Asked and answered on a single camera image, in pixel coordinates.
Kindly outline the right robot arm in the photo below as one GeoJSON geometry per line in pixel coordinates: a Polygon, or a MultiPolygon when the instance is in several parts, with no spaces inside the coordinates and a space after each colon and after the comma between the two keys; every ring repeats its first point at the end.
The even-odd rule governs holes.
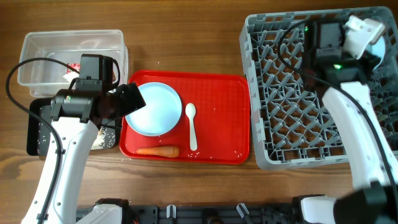
{"type": "Polygon", "coordinates": [[[397,159],[371,103],[368,80],[384,59],[385,25],[351,16],[347,21],[304,22],[301,75],[321,95],[348,156],[353,192],[341,198],[305,197],[309,223],[396,223],[397,159]]]}

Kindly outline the red snack wrapper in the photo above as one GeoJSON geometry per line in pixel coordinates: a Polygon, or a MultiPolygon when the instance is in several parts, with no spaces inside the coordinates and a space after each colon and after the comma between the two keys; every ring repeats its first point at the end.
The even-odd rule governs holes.
{"type": "Polygon", "coordinates": [[[79,72],[79,71],[80,71],[79,63],[68,63],[67,73],[79,72]]]}

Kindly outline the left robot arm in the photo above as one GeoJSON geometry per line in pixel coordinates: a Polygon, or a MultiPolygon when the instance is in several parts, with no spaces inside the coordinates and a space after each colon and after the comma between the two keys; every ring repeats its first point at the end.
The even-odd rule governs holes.
{"type": "Polygon", "coordinates": [[[105,119],[122,118],[145,106],[136,84],[120,85],[117,61],[81,56],[79,76],[50,102],[50,143],[39,184],[23,223],[75,223],[85,164],[105,119]]]}

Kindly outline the small light blue bowl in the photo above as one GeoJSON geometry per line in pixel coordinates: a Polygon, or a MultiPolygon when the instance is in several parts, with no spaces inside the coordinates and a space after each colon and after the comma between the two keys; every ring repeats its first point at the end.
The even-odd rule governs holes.
{"type": "Polygon", "coordinates": [[[384,37],[380,37],[374,45],[371,45],[371,54],[379,59],[379,63],[373,68],[373,70],[376,70],[384,60],[384,56],[386,54],[384,37]]]}

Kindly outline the white tissue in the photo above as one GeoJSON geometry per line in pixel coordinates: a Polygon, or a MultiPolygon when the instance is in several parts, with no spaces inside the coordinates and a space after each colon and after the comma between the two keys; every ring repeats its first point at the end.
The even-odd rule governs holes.
{"type": "Polygon", "coordinates": [[[63,78],[66,79],[66,81],[70,83],[74,78],[78,78],[79,75],[80,74],[77,72],[68,72],[68,73],[64,74],[63,78]]]}

